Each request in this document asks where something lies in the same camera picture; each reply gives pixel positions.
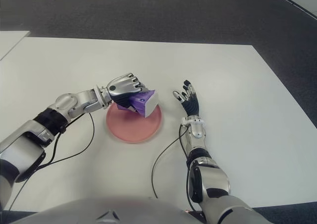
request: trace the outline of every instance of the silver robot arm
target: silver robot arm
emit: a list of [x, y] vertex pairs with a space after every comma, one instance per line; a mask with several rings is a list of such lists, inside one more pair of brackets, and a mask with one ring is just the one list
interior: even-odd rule
[[107, 87], [95, 86], [78, 94], [63, 94], [45, 111], [0, 142], [0, 211], [7, 204], [15, 182], [32, 175], [45, 158], [44, 148], [58, 133], [64, 133], [73, 118], [106, 109], [111, 101], [129, 108], [129, 98], [146, 91], [132, 73], [112, 80]]
[[186, 93], [173, 92], [182, 104], [187, 117], [182, 119], [186, 131], [186, 156], [189, 169], [189, 196], [198, 203], [208, 224], [269, 224], [239, 198], [230, 196], [230, 183], [225, 172], [211, 158], [205, 146], [204, 121], [199, 117], [196, 92], [189, 81], [184, 82]]

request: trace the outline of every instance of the white table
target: white table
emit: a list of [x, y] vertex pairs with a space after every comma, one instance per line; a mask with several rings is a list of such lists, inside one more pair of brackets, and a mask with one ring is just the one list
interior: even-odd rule
[[[59, 95], [106, 85], [129, 71], [158, 91], [160, 131], [142, 144], [125, 144], [109, 134], [106, 111], [94, 112], [91, 147], [35, 174], [14, 210], [41, 211], [91, 196], [154, 196], [151, 167], [177, 137], [185, 113], [171, 92], [184, 79], [196, 88], [207, 146], [229, 176], [232, 195], [252, 207], [317, 200], [317, 130], [252, 46], [24, 38], [0, 66], [0, 139]], [[83, 149], [91, 133], [86, 115], [61, 137], [56, 158]], [[157, 165], [158, 196], [188, 209], [185, 179], [177, 144]]]
[[28, 34], [29, 31], [0, 31], [0, 60]]

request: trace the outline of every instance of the gray carpet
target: gray carpet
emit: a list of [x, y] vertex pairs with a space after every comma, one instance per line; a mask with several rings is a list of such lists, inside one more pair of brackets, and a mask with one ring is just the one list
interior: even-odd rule
[[[317, 21], [284, 0], [1, 0], [0, 30], [253, 45], [317, 126]], [[313, 203], [259, 212], [275, 223], [311, 224], [316, 209]]]

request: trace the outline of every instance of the black cable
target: black cable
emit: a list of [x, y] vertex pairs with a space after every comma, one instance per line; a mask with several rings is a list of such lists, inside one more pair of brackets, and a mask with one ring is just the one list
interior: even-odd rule
[[[81, 114], [80, 116], [78, 116], [77, 118], [75, 118], [72, 122], [70, 122], [69, 124], [67, 124], [67, 125], [65, 126], [65, 128], [69, 127], [71, 124], [73, 124], [73, 123], [74, 123], [75, 121], [77, 121], [79, 118], [81, 118], [83, 115], [84, 115], [84, 113]], [[56, 149], [57, 149], [58, 140], [59, 140], [59, 138], [60, 138], [61, 135], [62, 135], [62, 133], [59, 133], [58, 136], [57, 136], [57, 138], [56, 138], [56, 140], [55, 140], [53, 155], [52, 155], [50, 161], [47, 162], [46, 164], [43, 164], [43, 165], [39, 166], [39, 167], [37, 168], [37, 170], [40, 170], [40, 169], [42, 169], [42, 168], [45, 168], [45, 167], [49, 166], [49, 165], [53, 162], [53, 160], [54, 160], [54, 158], [55, 158], [55, 154], [56, 154]]]
[[[184, 148], [184, 146], [183, 146], [183, 142], [182, 142], [181, 136], [180, 136], [180, 130], [181, 130], [181, 127], [179, 127], [179, 131], [178, 131], [179, 142], [180, 142], [180, 145], [181, 145], [181, 147], [182, 147], [182, 149], [183, 149], [183, 152], [184, 152], [186, 158], [188, 158], [188, 156], [187, 156], [187, 154], [186, 154], [186, 152], [185, 152], [185, 148]], [[190, 201], [190, 198], [189, 198], [188, 185], [189, 185], [189, 168], [187, 168], [187, 176], [186, 176], [186, 197], [187, 197], [187, 201], [188, 201], [188, 203], [189, 203], [189, 206], [191, 207], [191, 209], [192, 209], [194, 212], [196, 212], [196, 210], [195, 210], [195, 208], [193, 207], [193, 204], [192, 204], [192, 202]]]
[[153, 189], [153, 192], [154, 192], [156, 198], [158, 198], [158, 196], [157, 196], [157, 193], [155, 192], [154, 183], [153, 183], [155, 165], [157, 164], [157, 162], [158, 162], [159, 158], [161, 157], [161, 155], [162, 155], [171, 145], [173, 145], [177, 140], [179, 140], [180, 137], [182, 137], [183, 135], [185, 135], [186, 131], [184, 131], [184, 133], [183, 133], [182, 135], [179, 135], [178, 138], [176, 138], [172, 143], [170, 143], [170, 144], [159, 154], [159, 156], [157, 157], [157, 159], [156, 159], [155, 162], [154, 162], [154, 165], [152, 166], [151, 183], [152, 183], [152, 189]]
[[[69, 127], [71, 124], [73, 124], [75, 121], [77, 121], [77, 120], [78, 120], [80, 117], [82, 117], [83, 115], [84, 115], [84, 114], [81, 114], [79, 117], [77, 117], [77, 118], [76, 118], [75, 120], [73, 120], [71, 123], [69, 123], [66, 127]], [[90, 113], [89, 113], [89, 116], [90, 116], [91, 121], [92, 121], [92, 124], [93, 124], [93, 135], [92, 135], [92, 138], [91, 138], [90, 142], [89, 142], [88, 145], [86, 146], [86, 148], [85, 148], [84, 150], [82, 150], [81, 152], [75, 154], [75, 155], [72, 155], [72, 156], [66, 157], [66, 158], [64, 158], [64, 159], [61, 159], [61, 160], [52, 162], [53, 159], [54, 159], [54, 156], [55, 156], [55, 151], [56, 151], [58, 139], [60, 138], [60, 136], [61, 136], [61, 134], [62, 134], [62, 133], [60, 133], [60, 134], [58, 135], [58, 137], [56, 138], [56, 141], [55, 141], [53, 156], [52, 156], [51, 160], [49, 161], [49, 162], [51, 162], [51, 163], [49, 164], [49, 162], [48, 162], [48, 163], [46, 163], [45, 165], [42, 165], [42, 166], [43, 166], [42, 168], [48, 167], [48, 166], [50, 166], [50, 165], [52, 165], [52, 164], [55, 164], [55, 163], [57, 163], [57, 162], [60, 162], [60, 161], [64, 161], [64, 160], [70, 159], [70, 158], [75, 157], [75, 156], [77, 156], [77, 155], [79, 155], [79, 154], [81, 154], [81, 153], [83, 153], [84, 151], [87, 150], [87, 148], [91, 145], [91, 143], [92, 143], [92, 141], [93, 141], [93, 139], [94, 139], [94, 136], [95, 136], [95, 124], [94, 124], [94, 120], [93, 120], [93, 117], [91, 116]], [[7, 217], [9, 216], [9, 213], [10, 213], [10, 211], [11, 211], [11, 209], [12, 209], [12, 206], [13, 206], [15, 200], [17, 199], [17, 197], [18, 197], [19, 194], [21, 193], [21, 191], [22, 191], [22, 189], [24, 188], [24, 186], [26, 185], [26, 183], [30, 180], [30, 178], [32, 177], [32, 175], [34, 175], [37, 171], [39, 171], [39, 170], [42, 169], [42, 168], [41, 168], [41, 166], [39, 166], [39, 167], [30, 175], [30, 177], [28, 177], [27, 180], [24, 182], [24, 184], [23, 184], [22, 187], [20, 188], [19, 192], [18, 192], [17, 195], [15, 196], [14, 200], [12, 201], [12, 203], [11, 203], [11, 205], [10, 205], [10, 208], [9, 208], [7, 214], [5, 215], [4, 223], [6, 222]]]
[[56, 138], [56, 140], [55, 140], [54, 150], [53, 150], [52, 158], [50, 159], [50, 161], [47, 162], [46, 164], [40, 165], [39, 167], [37, 167], [36, 170], [40, 170], [40, 169], [42, 169], [42, 168], [45, 168], [46, 166], [49, 166], [50, 163], [52, 163], [52, 161], [53, 161], [54, 158], [55, 158], [58, 140], [59, 140], [59, 138], [60, 138], [61, 135], [62, 135], [62, 133], [59, 133], [58, 136], [57, 136], [57, 138]]
[[77, 121], [79, 118], [81, 118], [83, 115], [85, 115], [85, 113], [79, 115], [78, 117], [76, 117], [73, 121], [71, 121], [69, 124], [67, 124], [65, 126], [65, 128], [69, 127], [71, 124], [73, 124], [75, 121]]
[[194, 212], [196, 212], [196, 209], [193, 207], [193, 204], [192, 204], [192, 202], [190, 201], [190, 198], [189, 198], [188, 184], [189, 184], [189, 168], [187, 169], [187, 177], [186, 177], [186, 196], [187, 196], [187, 201], [189, 203], [189, 206], [191, 207], [191, 209]]
[[187, 159], [188, 156], [187, 156], [187, 154], [186, 154], [185, 148], [184, 148], [183, 143], [182, 143], [181, 135], [180, 135], [181, 129], [182, 129], [182, 125], [179, 126], [178, 139], [179, 139], [179, 142], [180, 142], [180, 146], [182, 147], [182, 150], [183, 150], [183, 152], [184, 152], [184, 155], [185, 155], [185, 157], [186, 157], [186, 159]]
[[75, 156], [77, 156], [77, 155], [80, 155], [81, 153], [83, 153], [84, 151], [86, 151], [86, 150], [88, 149], [88, 147], [91, 145], [91, 143], [92, 143], [92, 141], [93, 141], [93, 139], [94, 139], [94, 136], [95, 136], [95, 123], [94, 123], [93, 117], [91, 116], [90, 113], [89, 113], [89, 116], [90, 116], [91, 122], [92, 122], [92, 124], [93, 124], [93, 135], [92, 135], [92, 137], [91, 137], [90, 142], [89, 142], [88, 145], [85, 147], [85, 149], [82, 150], [81, 152], [78, 152], [78, 153], [75, 154], [75, 155], [72, 155], [72, 156], [69, 156], [69, 157], [60, 159], [60, 160], [58, 160], [58, 161], [54, 161], [54, 162], [52, 162], [52, 163], [49, 164], [50, 166], [53, 165], [53, 164], [56, 164], [56, 163], [58, 163], [58, 162], [65, 161], [65, 160], [67, 160], [67, 159], [70, 159], [70, 158], [72, 158], [72, 157], [75, 157]]
[[12, 209], [12, 206], [13, 206], [15, 200], [18, 198], [18, 196], [19, 196], [19, 194], [21, 193], [22, 189], [24, 188], [24, 186], [26, 185], [26, 183], [30, 180], [30, 178], [32, 177], [33, 174], [31, 174], [30, 177], [28, 177], [27, 180], [25, 180], [25, 182], [24, 182], [24, 184], [22, 185], [22, 187], [20, 188], [19, 192], [16, 194], [14, 200], [12, 201], [12, 203], [11, 203], [11, 205], [10, 205], [9, 210], [7, 211], [7, 213], [6, 213], [6, 215], [5, 215], [5, 218], [4, 218], [4, 220], [3, 220], [3, 223], [4, 223], [4, 224], [6, 223], [6, 220], [8, 219], [9, 213], [11, 212], [11, 209]]

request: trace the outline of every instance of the pink plate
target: pink plate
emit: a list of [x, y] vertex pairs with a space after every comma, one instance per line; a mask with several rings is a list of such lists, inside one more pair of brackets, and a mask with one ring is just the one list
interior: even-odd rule
[[119, 110], [113, 103], [108, 109], [106, 123], [117, 138], [128, 143], [143, 142], [153, 136], [159, 129], [162, 113], [157, 105], [147, 118], [136, 112]]

